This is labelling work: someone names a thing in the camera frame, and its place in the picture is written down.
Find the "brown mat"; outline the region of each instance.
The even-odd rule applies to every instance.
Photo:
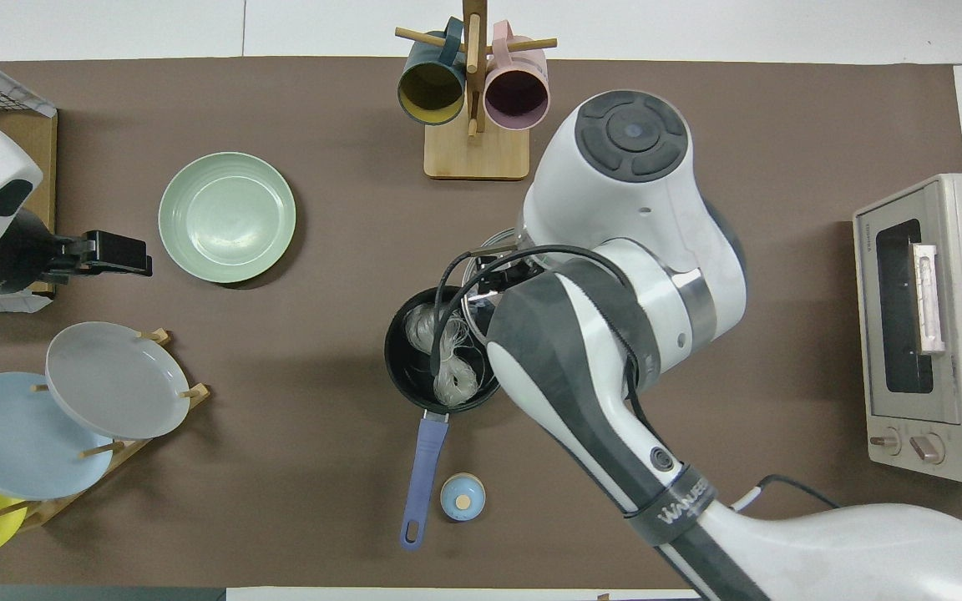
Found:
[[[163,326],[213,398],[37,532],[0,550],[0,583],[164,586],[682,587],[618,510],[504,393],[451,419],[438,483],[477,474],[489,506],[432,509],[421,551],[397,529],[421,412],[382,362],[406,298],[512,227],[526,182],[425,178],[423,130],[394,96],[400,58],[13,63],[61,108],[58,231],[141,237],[155,276],[65,286],[0,316],[0,372],[42,371],[80,321]],[[962,484],[867,459],[852,210],[962,171],[947,66],[553,61],[537,164],[588,96],[665,96],[696,136],[700,186],[747,252],[744,321],[664,376],[646,410],[731,503],[770,472],[844,503],[920,503],[962,518]],[[165,184],[224,149],[274,164],[296,237],[250,285],[190,277],[165,254]],[[749,510],[821,507],[782,484]]]

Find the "blue pan handle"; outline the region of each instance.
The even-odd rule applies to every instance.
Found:
[[[448,416],[425,412],[418,425],[411,488],[408,490],[408,505],[403,510],[403,528],[400,528],[400,545],[408,551],[421,547],[421,539],[425,535],[425,518],[428,516],[428,502],[432,498],[433,482],[436,478],[436,461],[440,459],[440,449],[443,448],[443,439],[447,435]]]

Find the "oven knob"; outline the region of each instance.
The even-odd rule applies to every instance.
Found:
[[[942,437],[938,434],[929,433],[924,435],[924,437],[912,437],[909,440],[912,444],[912,448],[915,449],[915,454],[919,456],[919,459],[923,460],[924,463],[939,464],[945,461],[945,442],[942,442]]]
[[[867,442],[870,442],[871,445],[883,448],[886,453],[900,453],[900,432],[894,429],[894,427],[886,427],[885,434],[883,434],[881,437],[870,437],[868,438]]]

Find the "mug handle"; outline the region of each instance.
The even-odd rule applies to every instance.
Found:
[[[511,66],[511,51],[507,49],[507,41],[512,35],[511,23],[507,19],[493,25],[492,58],[495,58],[497,68]]]
[[[458,54],[458,46],[462,42],[463,22],[455,17],[450,17],[448,26],[443,28],[443,49],[440,49],[438,61],[450,66],[455,61],[455,54]]]

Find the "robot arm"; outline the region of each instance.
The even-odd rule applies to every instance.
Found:
[[[630,285],[545,255],[489,324],[500,385],[702,597],[962,598],[962,522],[901,505],[741,516],[626,408],[745,305],[743,261],[700,198],[671,106],[609,92],[578,107],[539,164],[519,243],[590,248]]]
[[[0,132],[0,294],[41,280],[66,284],[70,276],[118,271],[149,276],[142,240],[93,230],[81,236],[51,235],[24,200],[43,181],[39,167]]]

